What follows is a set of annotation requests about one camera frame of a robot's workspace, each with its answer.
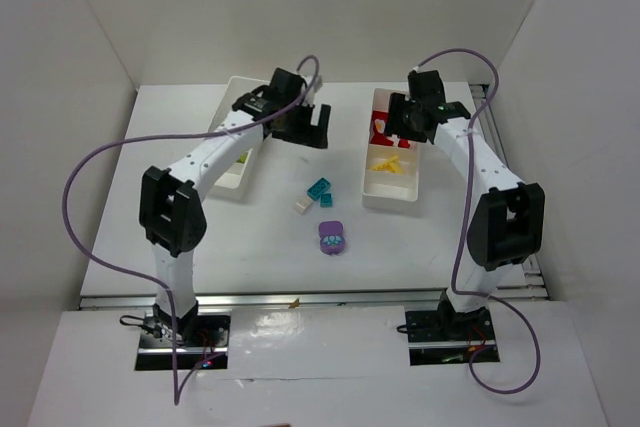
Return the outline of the teal 2x4 lego brick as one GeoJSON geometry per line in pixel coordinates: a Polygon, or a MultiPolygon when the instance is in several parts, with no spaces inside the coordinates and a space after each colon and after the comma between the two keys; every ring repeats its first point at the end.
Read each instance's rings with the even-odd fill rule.
{"type": "Polygon", "coordinates": [[[324,177],[318,179],[311,187],[307,189],[307,196],[312,201],[317,201],[331,187],[331,183],[324,177]]]}

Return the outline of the teal 2x2 lego brick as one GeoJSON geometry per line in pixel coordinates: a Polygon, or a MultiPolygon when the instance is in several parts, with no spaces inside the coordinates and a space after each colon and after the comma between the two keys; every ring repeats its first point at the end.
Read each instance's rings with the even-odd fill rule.
{"type": "Polygon", "coordinates": [[[331,208],[333,206],[333,197],[329,192],[323,193],[320,196],[319,201],[322,208],[331,208]]]}

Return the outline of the white lego brick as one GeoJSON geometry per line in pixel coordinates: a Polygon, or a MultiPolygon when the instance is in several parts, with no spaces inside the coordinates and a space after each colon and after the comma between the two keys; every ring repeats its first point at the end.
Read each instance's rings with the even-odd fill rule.
{"type": "Polygon", "coordinates": [[[313,205],[314,200],[307,195],[299,197],[294,203],[294,210],[300,214],[304,215],[310,207],[313,205]]]}

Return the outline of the purple flower lego box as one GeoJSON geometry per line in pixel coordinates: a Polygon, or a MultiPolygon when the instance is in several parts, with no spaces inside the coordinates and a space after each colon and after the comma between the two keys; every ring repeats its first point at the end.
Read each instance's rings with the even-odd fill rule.
{"type": "Polygon", "coordinates": [[[346,247],[344,225],[340,221],[324,221],[318,225],[319,247],[325,255],[339,255],[346,247]]]}

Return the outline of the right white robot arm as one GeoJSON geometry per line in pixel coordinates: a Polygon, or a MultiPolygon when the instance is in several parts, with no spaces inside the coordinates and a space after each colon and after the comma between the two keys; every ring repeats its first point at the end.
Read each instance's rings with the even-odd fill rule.
{"type": "Polygon", "coordinates": [[[461,245],[436,321],[458,337],[481,321],[503,278],[539,251],[545,193],[506,167],[476,130],[474,114],[447,101],[437,71],[409,73],[407,93],[389,98],[385,133],[435,146],[467,183],[461,245]]]}

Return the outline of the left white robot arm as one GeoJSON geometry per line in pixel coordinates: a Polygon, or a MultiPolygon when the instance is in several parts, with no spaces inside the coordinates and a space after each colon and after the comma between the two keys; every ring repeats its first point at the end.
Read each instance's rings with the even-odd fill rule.
{"type": "Polygon", "coordinates": [[[190,335],[198,314],[193,257],[207,230],[205,197],[242,154],[269,137],[327,148],[331,108],[321,105],[320,113],[313,113],[320,87],[319,75],[278,68],[268,84],[240,95],[224,109],[211,137],[169,167],[144,172],[139,223],[152,245],[156,276],[162,283],[153,316],[177,341],[190,335]]]}

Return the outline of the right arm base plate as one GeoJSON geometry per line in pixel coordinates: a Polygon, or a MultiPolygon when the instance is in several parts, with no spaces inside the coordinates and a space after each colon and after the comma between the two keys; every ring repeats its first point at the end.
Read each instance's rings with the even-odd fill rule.
{"type": "Polygon", "coordinates": [[[411,366],[467,364],[475,355],[477,363],[500,360],[491,314],[482,309],[471,320],[446,324],[445,314],[436,310],[405,312],[405,321],[396,327],[408,342],[411,366]]]}

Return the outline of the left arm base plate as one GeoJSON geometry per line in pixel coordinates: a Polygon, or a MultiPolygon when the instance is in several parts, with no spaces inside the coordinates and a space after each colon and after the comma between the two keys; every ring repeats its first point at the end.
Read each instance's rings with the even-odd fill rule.
{"type": "MultiPolygon", "coordinates": [[[[172,369],[172,336],[151,315],[122,315],[119,324],[140,332],[136,371],[169,371],[172,369]]],[[[228,345],[231,317],[226,313],[207,313],[196,318],[193,329],[177,340],[177,367],[188,371],[201,363],[202,370],[225,370],[228,367],[228,345]]]]}

